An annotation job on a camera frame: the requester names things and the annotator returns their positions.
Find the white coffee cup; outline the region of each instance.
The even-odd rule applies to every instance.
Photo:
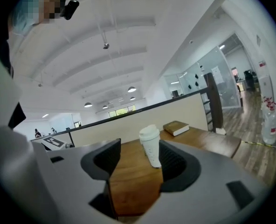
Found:
[[[149,125],[139,132],[140,143],[146,151],[149,162],[154,168],[160,168],[159,161],[159,140],[160,131],[155,125]]]

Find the plastic bottle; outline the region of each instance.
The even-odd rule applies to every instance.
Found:
[[[276,142],[276,109],[272,104],[264,115],[262,138],[266,144],[273,145]]]

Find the security camera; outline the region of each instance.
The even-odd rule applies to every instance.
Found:
[[[104,46],[103,46],[103,49],[108,49],[109,48],[109,43],[105,43]]]

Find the brown book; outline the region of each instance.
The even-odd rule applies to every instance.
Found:
[[[190,129],[189,125],[179,121],[172,121],[163,125],[163,129],[173,136],[179,135]]]

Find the person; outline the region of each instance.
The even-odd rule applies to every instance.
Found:
[[[65,0],[0,0],[0,61],[11,77],[14,70],[9,58],[9,32],[25,35],[33,26],[60,17]],[[26,118],[20,103],[8,126],[16,127]]]
[[[37,129],[34,130],[35,132],[35,138],[40,138],[41,137],[41,133],[37,131]]]

